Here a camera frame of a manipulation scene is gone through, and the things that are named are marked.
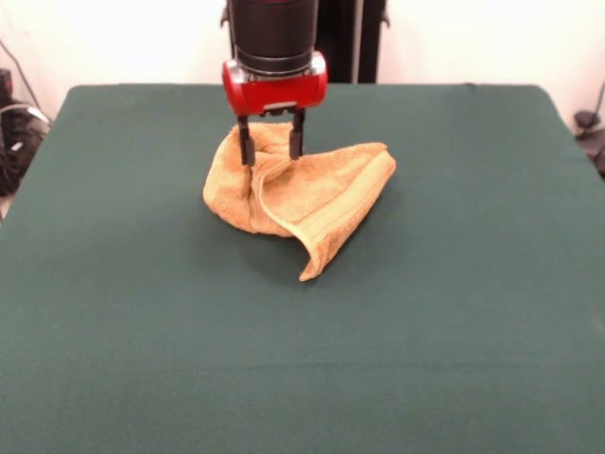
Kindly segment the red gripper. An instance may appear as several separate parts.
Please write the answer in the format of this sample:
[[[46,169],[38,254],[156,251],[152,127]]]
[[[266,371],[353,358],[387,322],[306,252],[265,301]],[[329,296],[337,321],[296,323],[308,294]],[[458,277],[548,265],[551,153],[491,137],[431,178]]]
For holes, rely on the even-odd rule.
[[[308,108],[324,100],[327,91],[327,65],[319,51],[312,55],[310,66],[301,73],[266,77],[247,71],[237,60],[222,66],[222,84],[228,103],[237,117],[241,159],[244,166],[255,163],[254,142],[248,116],[273,111],[294,111],[289,134],[289,156],[303,156],[303,127]]]

